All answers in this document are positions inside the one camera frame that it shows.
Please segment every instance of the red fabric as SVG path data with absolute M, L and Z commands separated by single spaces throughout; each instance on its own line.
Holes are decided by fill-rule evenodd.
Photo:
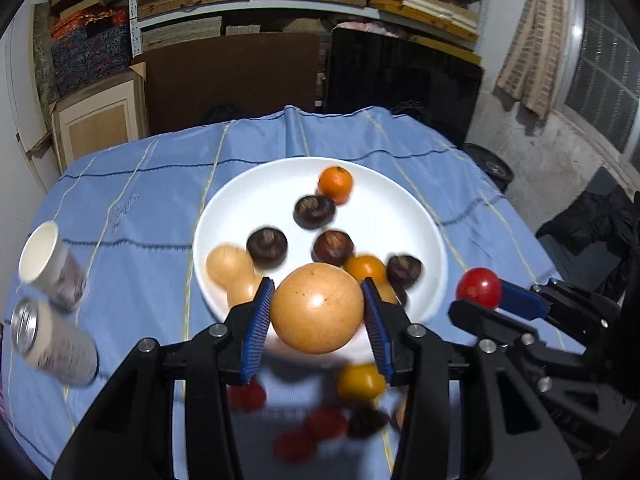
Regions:
M 129 21 L 129 9 L 127 7 L 117 7 L 116 9 L 103 10 L 100 12 L 89 12 L 88 10 L 78 10 L 64 20 L 57 22 L 51 29 L 53 41 L 68 36 L 78 27 L 87 23 L 95 22 L 111 16 L 113 25 L 120 25 Z

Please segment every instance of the blue tablecloth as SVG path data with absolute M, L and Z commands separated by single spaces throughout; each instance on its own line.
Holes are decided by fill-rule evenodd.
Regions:
M 436 131 L 382 108 L 349 116 L 321 116 L 287 107 L 268 117 L 191 128 L 124 144 L 75 162 L 52 188 L 33 228 L 55 219 L 88 273 L 88 293 L 76 318 L 96 341 L 100 375 L 87 388 L 67 390 L 31 368 L 4 338 L 2 379 L 10 427 L 48 476 L 75 426 L 105 380 L 144 336 L 162 344 L 191 338 L 213 322 L 193 276 L 191 240 L 204 206 L 222 185 L 249 168 L 289 156 L 350 160 L 395 180 L 431 213 L 444 236 L 449 285 L 443 307 L 429 323 L 442 338 L 471 342 L 453 327 L 447 305 L 463 269 L 489 267 L 529 287 L 555 275 L 533 234 L 473 162 Z M 19 298 L 37 291 L 14 286 L 4 311 L 7 325 Z M 552 346 L 574 342 L 537 323 Z M 398 435 L 393 430 L 364 442 L 322 444 L 307 465 L 279 464 L 274 438 L 300 425 L 310 406 L 331 400 L 335 371 L 312 370 L 265 356 L 259 380 L 265 410 L 235 415 L 245 478 L 386 480 Z M 187 478 L 182 388 L 174 402 L 174 462 Z M 391 410 L 398 393 L 381 396 Z

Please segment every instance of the yellow cherry tomato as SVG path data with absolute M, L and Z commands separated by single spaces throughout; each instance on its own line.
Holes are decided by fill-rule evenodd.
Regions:
M 362 283 L 365 278 L 372 278 L 374 282 L 386 282 L 385 264 L 370 254 L 352 256 L 343 267 L 358 283 Z
M 386 391 L 386 381 L 374 363 L 347 365 L 340 371 L 336 390 L 347 402 L 369 402 Z

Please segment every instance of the concrete wall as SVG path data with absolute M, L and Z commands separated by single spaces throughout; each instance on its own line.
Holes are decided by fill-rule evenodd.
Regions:
M 495 89 L 525 0 L 491 0 L 479 54 L 484 81 L 468 142 L 502 158 L 515 178 L 507 198 L 532 231 L 565 209 L 600 166 L 632 193 L 632 184 L 615 163 L 567 118 L 553 112 L 545 124 Z

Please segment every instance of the metal screw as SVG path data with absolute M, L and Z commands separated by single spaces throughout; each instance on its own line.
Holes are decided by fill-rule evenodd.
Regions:
M 544 394 L 551 389 L 551 385 L 552 385 L 551 377 L 543 377 L 538 381 L 538 384 L 537 384 L 538 391 L 541 394 Z
M 536 342 L 536 338 L 533 337 L 533 334 L 522 334 L 520 340 L 524 346 L 533 345 L 533 343 Z
M 485 354 L 492 354 L 498 349 L 498 347 L 495 345 L 495 343 L 493 341 L 491 341 L 490 339 L 482 339 L 482 341 L 478 343 L 478 347 Z
M 406 332 L 411 337 L 424 337 L 427 334 L 427 329 L 421 324 L 414 323 L 406 328 Z
M 223 335 L 226 335 L 227 330 L 228 329 L 224 323 L 216 323 L 209 327 L 209 335 L 213 337 L 222 337 Z
M 138 350 L 141 352 L 151 352 L 156 346 L 156 342 L 150 337 L 145 337 L 138 343 Z

